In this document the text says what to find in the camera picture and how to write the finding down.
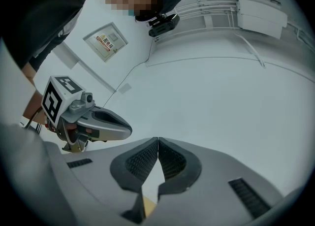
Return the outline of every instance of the ventilation slot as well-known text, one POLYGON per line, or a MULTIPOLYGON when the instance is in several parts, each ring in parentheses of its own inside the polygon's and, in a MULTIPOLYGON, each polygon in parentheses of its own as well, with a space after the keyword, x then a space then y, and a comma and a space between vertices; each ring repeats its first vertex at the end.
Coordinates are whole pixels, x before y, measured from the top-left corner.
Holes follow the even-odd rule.
POLYGON ((82 159, 82 160, 79 160, 79 161, 68 162, 67 165, 69 166, 69 168, 74 168, 74 167, 86 165, 86 164, 92 163, 92 162, 93 161, 91 159, 82 159))
POLYGON ((270 209, 270 206, 242 178, 228 183, 255 219, 270 209))

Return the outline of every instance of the black shirt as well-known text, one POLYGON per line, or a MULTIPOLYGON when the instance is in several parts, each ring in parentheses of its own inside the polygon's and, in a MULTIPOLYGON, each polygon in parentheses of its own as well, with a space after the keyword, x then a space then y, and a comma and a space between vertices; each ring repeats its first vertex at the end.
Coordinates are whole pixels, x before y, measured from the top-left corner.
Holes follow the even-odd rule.
POLYGON ((82 8, 85 0, 5 0, 2 36, 20 68, 82 8))

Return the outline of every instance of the warning sign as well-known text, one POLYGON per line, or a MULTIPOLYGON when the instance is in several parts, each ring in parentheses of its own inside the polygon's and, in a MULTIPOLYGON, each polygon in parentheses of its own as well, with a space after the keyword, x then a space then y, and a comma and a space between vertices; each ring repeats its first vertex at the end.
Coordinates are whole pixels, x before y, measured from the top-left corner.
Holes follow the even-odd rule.
POLYGON ((110 52, 110 50, 115 46, 112 44, 109 39, 105 35, 101 35, 101 37, 97 36, 96 39, 99 41, 99 43, 102 44, 102 46, 110 52))

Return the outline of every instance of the ar tag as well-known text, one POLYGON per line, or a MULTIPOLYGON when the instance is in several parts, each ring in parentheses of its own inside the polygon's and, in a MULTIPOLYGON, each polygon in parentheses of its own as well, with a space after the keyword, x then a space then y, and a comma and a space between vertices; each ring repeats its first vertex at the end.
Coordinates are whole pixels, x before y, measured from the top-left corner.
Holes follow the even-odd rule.
POLYGON ((61 102, 62 102, 61 97, 58 95, 54 86, 50 82, 47 87, 42 106, 46 110, 46 114, 49 116, 49 119, 52 120, 53 122, 56 121, 56 117, 59 112, 61 102))
POLYGON ((77 93, 82 89, 67 76, 55 77, 56 80, 71 94, 77 93))

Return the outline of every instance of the cord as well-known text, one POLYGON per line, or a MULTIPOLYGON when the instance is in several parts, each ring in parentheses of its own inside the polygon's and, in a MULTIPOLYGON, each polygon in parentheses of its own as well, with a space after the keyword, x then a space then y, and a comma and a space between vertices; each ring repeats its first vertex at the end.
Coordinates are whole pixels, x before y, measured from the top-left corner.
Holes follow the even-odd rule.
POLYGON ((138 67, 139 65, 141 65, 141 64, 143 64, 143 63, 146 63, 146 62, 149 60, 149 58, 150 58, 150 53, 151 53, 151 48, 152 48, 152 44, 153 44, 153 39, 152 39, 151 47, 150 47, 150 50, 149 50, 149 56, 148 56, 148 58, 146 59, 146 61, 144 61, 144 62, 142 62, 142 63, 139 63, 138 65, 134 66, 134 67, 130 70, 130 72, 128 73, 128 75, 126 75, 126 77, 124 78, 124 80, 120 83, 120 85, 126 80, 126 78, 129 76, 129 74, 133 71, 133 69, 134 69, 135 67, 138 67))
POLYGON ((35 117, 39 114, 39 112, 42 110, 42 107, 39 107, 38 110, 36 110, 36 112, 32 115, 31 119, 29 120, 29 122, 25 125, 25 129, 28 129, 32 123, 32 121, 35 119, 35 117))

